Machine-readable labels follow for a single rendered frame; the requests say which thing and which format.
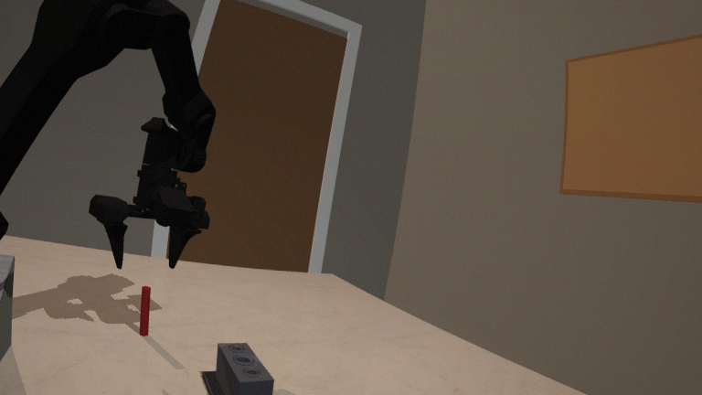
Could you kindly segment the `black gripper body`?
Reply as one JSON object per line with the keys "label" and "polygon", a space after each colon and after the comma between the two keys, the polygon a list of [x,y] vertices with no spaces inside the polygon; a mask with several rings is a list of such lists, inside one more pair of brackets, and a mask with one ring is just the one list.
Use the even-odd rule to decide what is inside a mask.
{"label": "black gripper body", "polygon": [[[90,201],[89,213],[98,220],[114,224],[123,224],[127,217],[155,219],[154,203],[148,202],[149,194],[159,176],[167,179],[167,186],[176,187],[181,181],[181,178],[177,177],[177,173],[178,171],[175,170],[142,164],[142,170],[138,170],[137,173],[137,176],[140,177],[137,196],[133,196],[135,205],[127,205],[126,201],[118,197],[95,195]],[[208,229],[209,222],[210,217],[205,211],[202,220],[200,222],[190,220],[187,229]]]}

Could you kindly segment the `red peg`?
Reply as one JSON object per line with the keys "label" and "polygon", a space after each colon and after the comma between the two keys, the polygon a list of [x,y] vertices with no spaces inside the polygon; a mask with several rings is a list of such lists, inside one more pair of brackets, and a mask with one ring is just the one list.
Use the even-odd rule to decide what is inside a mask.
{"label": "red peg", "polygon": [[140,335],[148,336],[149,328],[149,308],[150,308],[150,294],[151,288],[147,286],[142,287],[142,300],[141,300],[141,317],[140,317]]}

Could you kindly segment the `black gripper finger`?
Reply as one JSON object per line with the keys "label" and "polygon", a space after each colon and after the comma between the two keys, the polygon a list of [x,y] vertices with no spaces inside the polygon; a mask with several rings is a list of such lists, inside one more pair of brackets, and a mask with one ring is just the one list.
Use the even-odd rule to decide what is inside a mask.
{"label": "black gripper finger", "polygon": [[[98,219],[97,219],[98,220]],[[103,220],[98,220],[105,227],[108,234],[108,238],[112,247],[112,254],[116,262],[118,269],[122,268],[123,261],[123,243],[124,243],[124,233],[126,232],[128,226],[123,224],[107,223]]]}
{"label": "black gripper finger", "polygon": [[186,246],[186,243],[196,234],[201,233],[201,230],[186,229],[180,230],[179,228],[170,226],[170,238],[169,238],[169,268],[174,269],[177,261]]}

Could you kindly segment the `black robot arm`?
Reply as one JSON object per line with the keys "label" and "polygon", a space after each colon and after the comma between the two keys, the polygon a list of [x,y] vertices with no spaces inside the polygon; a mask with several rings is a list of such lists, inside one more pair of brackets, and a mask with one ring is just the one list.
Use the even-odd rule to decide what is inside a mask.
{"label": "black robot arm", "polygon": [[[216,109],[199,85],[189,28],[168,0],[44,0],[29,48],[0,87],[0,195],[73,83],[125,48],[152,50],[164,113],[176,128],[157,117],[142,125],[149,133],[143,164],[201,170]],[[149,194],[155,221],[180,230],[200,222],[206,200],[187,196],[187,183],[166,181],[159,176]]]}

